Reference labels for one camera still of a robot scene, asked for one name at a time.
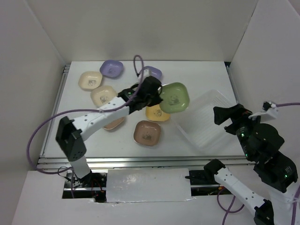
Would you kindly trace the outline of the green panda plate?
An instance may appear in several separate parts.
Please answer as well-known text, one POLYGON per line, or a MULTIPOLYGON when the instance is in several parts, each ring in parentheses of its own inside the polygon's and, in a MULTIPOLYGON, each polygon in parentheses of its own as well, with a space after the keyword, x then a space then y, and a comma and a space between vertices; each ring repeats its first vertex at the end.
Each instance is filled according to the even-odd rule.
POLYGON ((180 82, 165 84, 160 93, 162 102, 160 109, 168 114, 185 111, 190 103, 190 98, 186 86, 180 82))

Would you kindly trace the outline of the brown panda plate front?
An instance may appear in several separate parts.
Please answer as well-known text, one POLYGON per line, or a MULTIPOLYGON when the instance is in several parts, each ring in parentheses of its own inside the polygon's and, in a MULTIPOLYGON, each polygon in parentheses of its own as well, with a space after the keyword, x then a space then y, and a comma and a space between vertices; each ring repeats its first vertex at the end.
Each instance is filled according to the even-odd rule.
POLYGON ((159 124, 142 120, 136 124, 133 139, 140 145, 153 147, 158 144, 161 132, 162 129, 159 124))

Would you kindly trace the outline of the brown panda plate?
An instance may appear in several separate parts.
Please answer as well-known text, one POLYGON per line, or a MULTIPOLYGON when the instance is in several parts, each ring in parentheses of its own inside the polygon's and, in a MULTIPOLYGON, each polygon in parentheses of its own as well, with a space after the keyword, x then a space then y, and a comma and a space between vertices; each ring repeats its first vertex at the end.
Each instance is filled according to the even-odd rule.
POLYGON ((140 145, 153 147, 158 144, 161 132, 162 129, 159 124, 142 120, 136 124, 133 139, 140 145))
POLYGON ((112 130, 115 129, 117 126, 119 126, 123 121, 125 120, 124 117, 121 117, 117 120, 114 120, 113 122, 107 124, 106 126, 103 127, 105 130, 112 130))

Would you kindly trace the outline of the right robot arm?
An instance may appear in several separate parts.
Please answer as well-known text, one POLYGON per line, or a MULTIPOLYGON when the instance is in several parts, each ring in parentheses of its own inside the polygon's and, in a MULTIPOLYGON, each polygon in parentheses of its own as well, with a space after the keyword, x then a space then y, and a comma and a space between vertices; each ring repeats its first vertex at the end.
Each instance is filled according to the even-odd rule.
POLYGON ((257 225, 298 225, 300 223, 300 179, 296 164, 279 149, 284 139, 266 121, 278 116, 279 106, 271 101, 263 103, 262 112, 252 113, 243 105, 229 108, 215 106, 214 122, 237 136, 244 155, 253 162, 254 171, 268 186, 270 199, 259 196, 237 179, 218 159, 204 166, 208 183, 218 183, 229 190, 251 212, 257 225))

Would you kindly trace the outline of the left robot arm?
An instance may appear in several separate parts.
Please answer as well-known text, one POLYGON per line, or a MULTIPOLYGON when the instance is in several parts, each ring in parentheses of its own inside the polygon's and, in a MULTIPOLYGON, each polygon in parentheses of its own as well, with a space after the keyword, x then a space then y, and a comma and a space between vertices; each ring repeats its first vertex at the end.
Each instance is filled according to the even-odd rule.
POLYGON ((73 168, 75 180, 80 186, 89 186, 93 177, 85 157, 87 149, 84 142, 111 122, 147 106, 161 103, 161 90, 161 82, 149 76, 141 83, 118 93, 96 112, 75 119, 69 119, 67 116, 60 119, 55 139, 73 168))

